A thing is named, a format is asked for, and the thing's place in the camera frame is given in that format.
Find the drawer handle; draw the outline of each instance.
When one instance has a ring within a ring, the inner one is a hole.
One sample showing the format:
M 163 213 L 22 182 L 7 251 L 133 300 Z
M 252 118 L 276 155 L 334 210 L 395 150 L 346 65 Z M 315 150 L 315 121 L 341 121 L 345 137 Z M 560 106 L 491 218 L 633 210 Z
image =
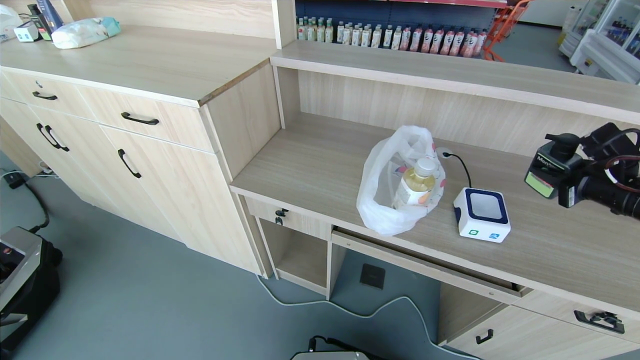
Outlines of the drawer handle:
M 289 212 L 289 210 L 287 210 L 287 209 L 276 210 L 276 216 L 286 217 L 287 214 L 285 214 L 285 213 L 288 213 L 288 212 Z
M 589 319 L 584 314 L 583 311 L 573 310 L 573 314 L 575 315 L 575 319 L 579 322 L 588 323 L 589 325 L 599 327 L 601 329 L 617 332 L 618 334 L 625 333 L 625 326 L 622 324 L 622 320 L 618 318 L 618 315 L 614 313 L 610 313 L 607 311 L 603 311 L 601 313 L 595 313 Z M 608 323 L 611 326 L 607 326 L 603 323 L 599 323 L 598 321 L 604 320 L 604 322 Z
M 37 123 L 37 124 L 36 124 L 36 127 L 38 128 L 38 131 L 40 132 L 40 134 L 41 134 L 42 136 L 44 136 L 44 138 L 45 138 L 45 139 L 47 139 L 47 141 L 49 142 L 49 144 L 51 144 L 51 146 L 55 147 L 56 149 L 62 149 L 62 146 L 60 146 L 60 144 L 58 144 L 58 142 L 55 142 L 55 143 L 54 143 L 54 142 L 52 142 L 52 141 L 47 137 L 47 135 L 44 135 L 44 131 L 42 131 L 42 129 L 46 129 L 47 127 L 50 129 L 50 127 L 49 127 L 49 126 L 44 127 L 44 126 L 42 126 L 42 124 L 41 124 L 41 123 Z
M 41 98 L 41 99 L 45 99 L 45 100 L 55 100 L 55 99 L 57 99 L 57 98 L 58 98 L 58 97 L 57 97 L 57 96 L 55 96 L 55 95 L 51 95 L 51 96 L 42 96 L 42 95 L 40 95 L 40 93 L 39 93 L 39 92 L 37 92 L 37 91 L 34 91 L 34 92 L 32 92 L 31 94 L 32 94 L 33 96 L 35 96 L 35 97 L 39 97 L 39 98 Z
M 66 146 L 62 146 L 60 145 L 60 142 L 58 141 L 58 139 L 56 139 L 55 136 L 53 136 L 53 134 L 51 133 L 51 126 L 47 125 L 44 127 L 44 129 L 47 131 L 47 134 L 49 134 L 49 136 L 51 136 L 51 138 L 56 142 L 56 144 L 58 144 L 58 149 L 63 149 L 64 151 L 69 151 L 69 148 Z
M 142 124 L 146 124 L 146 125 L 158 125 L 160 123 L 160 120 L 158 119 L 152 119 L 149 121 L 146 120 L 140 120 L 140 119 L 136 119 L 134 117 L 131 117 L 130 113 L 124 112 L 120 114 L 123 118 L 127 119 L 127 120 L 131 120 L 131 121 L 135 121 L 135 122 L 140 122 Z
M 482 343 L 484 343 L 487 340 L 491 340 L 493 338 L 493 329 L 489 329 L 489 331 L 487 331 L 487 335 L 483 338 L 480 338 L 480 336 L 476 336 L 476 344 L 480 345 Z
M 131 167 L 129 167 L 129 164 L 127 164 L 127 161 L 124 160 L 124 154 L 125 152 L 123 149 L 118 150 L 118 156 L 122 160 L 122 163 L 124 163 L 124 166 L 126 166 L 129 169 L 129 172 L 131 173 L 131 175 L 135 176 L 137 179 L 141 178 L 142 175 L 140 175 L 139 172 L 133 172 L 133 170 L 131 170 Z

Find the wooden panel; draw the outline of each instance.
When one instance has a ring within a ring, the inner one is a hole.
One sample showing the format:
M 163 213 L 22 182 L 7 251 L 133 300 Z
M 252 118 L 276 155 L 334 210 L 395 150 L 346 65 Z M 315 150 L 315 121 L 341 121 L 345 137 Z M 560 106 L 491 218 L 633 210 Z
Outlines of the wooden panel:
M 155 3 L 145 2 L 144 10 Z M 113 6 L 131 10 L 121 1 Z M 269 26 L 273 29 L 271 19 Z M 275 40 L 267 38 L 123 25 L 117 36 L 81 50 L 60 50 L 43 41 L 5 42 L 0 64 L 3 70 L 197 108 L 269 63 L 274 50 Z
M 347 254 L 347 248 L 341 247 L 340 245 L 332 242 L 329 242 L 328 246 L 326 299 L 330 300 L 331 294 L 333 293 L 333 287 L 335 286 L 335 282 L 338 280 L 338 275 L 340 274 L 340 268 L 342 267 L 344 256 Z
M 493 338 L 478 345 L 493 329 Z M 614 338 L 509 306 L 487 321 L 447 343 L 452 348 L 483 359 L 603 359 L 640 348 Z
M 538 67 L 307 41 L 289 44 L 271 57 L 271 64 L 640 124 L 637 86 Z
M 39 132 L 36 125 L 47 125 L 46 119 L 40 119 L 28 105 L 6 99 L 0 99 L 0 112 L 30 148 L 49 165 L 62 181 L 83 201 L 94 206 L 118 213 L 118 209 L 98 188 L 93 180 L 78 166 L 69 152 L 55 149 L 47 138 Z
M 101 127 L 189 248 L 260 272 L 215 154 Z
M 74 85 L 53 81 L 42 76 L 16 74 L 10 71 L 3 71 L 3 73 L 20 96 L 30 104 L 86 119 L 95 118 Z M 57 99 L 47 100 L 36 97 L 33 92 L 38 92 L 43 97 L 56 96 Z
M 300 71 L 299 79 L 304 112 L 394 130 L 418 125 L 439 139 L 524 156 L 533 156 L 547 143 L 547 133 L 583 136 L 610 121 L 521 102 L 306 71 Z M 634 127 L 615 123 L 621 129 Z
M 413 258 L 409 255 L 405 255 L 401 252 L 390 250 L 373 243 L 368 243 L 354 236 L 343 234 L 338 231 L 334 231 L 332 233 L 331 241 L 337 245 L 346 247 L 347 249 L 361 252 L 362 254 L 371 256 L 372 258 L 386 261 L 387 263 L 400 266 L 401 268 L 411 270 L 412 272 L 422 274 L 438 281 L 446 282 L 447 284 L 457 286 L 499 302 L 512 304 L 520 298 L 520 294 L 517 291 L 508 288 L 501 288 L 500 286 L 490 282 L 476 279 L 446 267 L 428 263 L 427 261 Z
M 90 0 L 90 5 L 94 16 L 113 16 L 125 25 L 275 38 L 267 0 Z
M 52 133 L 70 149 L 69 155 L 115 203 L 116 215 L 180 241 L 138 179 L 122 163 L 98 123 L 43 108 L 34 107 L 33 111 L 41 119 L 47 119 Z
M 96 119 L 103 124 L 208 152 L 216 152 L 207 137 L 207 131 L 196 108 L 98 88 L 82 87 L 80 91 Z M 157 119 L 159 122 L 156 125 L 149 125 L 127 120 L 121 115 L 123 112 L 129 113 L 129 116 L 135 119 L 143 121 Z
M 245 199 L 249 213 L 255 217 L 263 218 L 268 222 L 275 222 L 275 212 L 282 209 L 278 206 L 257 201 L 249 197 Z M 301 215 L 295 211 L 288 211 L 284 217 L 280 218 L 282 219 L 282 225 L 289 229 L 294 229 L 325 241 L 331 239 L 332 225 L 327 222 Z
M 296 1 L 271 0 L 273 25 L 275 27 L 276 47 L 289 45 L 298 36 L 296 27 Z
M 574 301 L 565 300 L 553 295 L 549 295 L 547 293 L 543 293 L 542 291 L 531 292 L 527 296 L 517 301 L 515 305 L 524 309 L 535 311 L 536 313 L 547 315 L 551 318 L 585 327 L 593 331 L 598 331 L 603 334 L 640 343 L 640 321 L 638 320 L 625 318 L 624 316 L 618 316 L 618 318 L 622 321 L 622 324 L 625 326 L 625 333 L 619 334 L 617 332 L 603 329 L 601 327 L 579 322 L 578 320 L 576 320 L 573 313 L 574 310 L 582 311 L 586 314 L 587 318 L 591 318 L 593 314 L 602 313 L 604 311 L 607 311 L 606 309 L 582 305 Z M 610 324 L 605 322 L 600 323 L 608 327 L 611 326 Z
M 640 320 L 635 220 L 612 215 L 595 202 L 566 209 L 540 196 L 522 181 L 530 156 L 436 139 L 465 160 L 475 186 L 504 194 L 513 226 L 500 244 L 455 231 L 450 204 L 467 183 L 456 159 L 442 162 L 447 186 L 440 205 L 412 230 L 383 237 L 366 228 L 356 208 L 362 166 L 371 149 L 392 134 L 303 113 L 269 141 L 232 189 L 400 248 Z
M 503 305 L 457 286 L 440 285 L 438 343 L 441 344 L 474 324 L 482 316 Z
M 280 129 L 270 65 L 207 103 L 231 177 Z
M 29 145 L 6 123 L 2 116 L 0 116 L 0 149 L 27 176 L 32 177 L 42 171 L 38 165 L 40 157 L 31 150 Z
M 295 121 L 300 115 L 300 97 L 298 71 L 285 67 L 273 67 L 278 94 L 280 122 L 284 129 L 287 123 Z

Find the drawer lock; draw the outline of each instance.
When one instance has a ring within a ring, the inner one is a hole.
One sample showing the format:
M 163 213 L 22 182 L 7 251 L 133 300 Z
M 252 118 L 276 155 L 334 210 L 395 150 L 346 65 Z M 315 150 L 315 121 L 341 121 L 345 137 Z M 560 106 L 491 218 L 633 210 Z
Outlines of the drawer lock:
M 625 326 L 622 324 L 622 320 L 618 318 L 618 315 L 603 311 L 601 313 L 595 313 L 591 318 L 587 319 L 587 316 L 583 311 L 573 310 L 575 319 L 582 323 L 588 323 L 589 325 L 599 327 L 601 329 L 617 332 L 618 334 L 625 333 Z

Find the wooden countertop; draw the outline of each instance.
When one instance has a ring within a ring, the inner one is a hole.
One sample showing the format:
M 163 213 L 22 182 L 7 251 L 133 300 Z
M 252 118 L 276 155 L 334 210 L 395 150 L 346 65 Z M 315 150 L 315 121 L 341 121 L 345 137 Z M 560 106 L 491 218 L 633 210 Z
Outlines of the wooden countertop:
M 493 97 L 640 124 L 640 86 L 453 56 L 294 41 L 279 67 Z
M 273 39 L 122 26 L 119 35 L 80 49 L 7 41 L 0 45 L 0 65 L 198 107 L 267 63 L 275 51 Z
M 463 238 L 452 203 L 466 186 L 458 160 L 443 161 L 438 207 L 411 230 L 381 237 L 356 209 L 362 167 L 392 130 L 302 113 L 231 184 L 233 191 L 484 274 L 640 320 L 640 222 L 592 201 L 565 209 L 523 181 L 531 158 L 437 140 L 459 154 L 474 186 L 504 194 L 511 232 L 503 243 Z

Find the white cable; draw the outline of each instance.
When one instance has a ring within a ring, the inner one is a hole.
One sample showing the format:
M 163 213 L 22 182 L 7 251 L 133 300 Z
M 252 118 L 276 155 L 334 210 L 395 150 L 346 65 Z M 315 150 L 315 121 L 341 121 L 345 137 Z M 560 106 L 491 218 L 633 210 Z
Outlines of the white cable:
M 356 314 L 350 310 L 345 309 L 344 307 L 334 303 L 334 302 L 330 302 L 328 300 L 316 300 L 316 301 L 307 301 L 307 302 L 296 302 L 296 303 L 286 303 L 286 302 L 282 302 L 280 301 L 278 298 L 275 297 L 275 295 L 273 295 L 273 293 L 271 292 L 271 290 L 269 290 L 269 288 L 264 284 L 264 282 L 262 282 L 262 280 L 260 279 L 259 275 L 256 275 L 256 278 L 258 279 L 258 282 L 260 283 L 260 285 L 262 285 L 262 287 L 267 291 L 267 293 L 269 293 L 269 295 L 271 295 L 271 298 L 277 302 L 278 304 L 282 305 L 282 306 L 302 306 L 302 305 L 314 305 L 314 304 L 331 304 L 335 307 L 337 307 L 338 309 L 344 311 L 347 314 L 353 315 L 357 318 L 361 318 L 361 319 L 370 319 L 374 316 L 376 316 L 376 314 L 378 314 L 380 312 L 380 310 L 384 309 L 385 307 L 395 303 L 396 301 L 399 300 L 403 300 L 406 299 L 409 301 L 409 303 L 411 303 L 411 305 L 413 306 L 413 308 L 418 312 L 418 315 L 420 316 L 420 321 L 422 321 L 422 326 L 424 328 L 424 334 L 427 336 L 427 340 L 429 340 L 429 344 L 433 345 L 436 348 L 439 348 L 440 350 L 443 350 L 444 352 L 448 352 L 450 354 L 453 355 L 457 355 L 460 356 L 462 358 L 465 359 L 471 359 L 471 360 L 480 360 L 480 358 L 475 357 L 475 356 L 470 356 L 470 355 L 463 355 L 463 354 L 459 354 L 455 351 L 449 350 L 448 348 L 444 348 L 444 347 L 439 347 L 438 345 L 436 345 L 435 343 L 433 343 L 431 341 L 431 337 L 429 337 L 429 331 L 427 330 L 427 323 L 424 321 L 424 316 L 422 315 L 422 313 L 420 312 L 420 309 L 418 309 L 418 307 L 415 305 L 415 303 L 413 302 L 413 300 L 408 297 L 408 296 L 401 296 L 401 297 L 397 297 L 393 300 L 390 300 L 386 303 L 384 303 L 384 305 L 380 306 L 379 308 L 377 308 L 373 313 L 371 313 L 370 315 L 360 315 L 360 314 Z

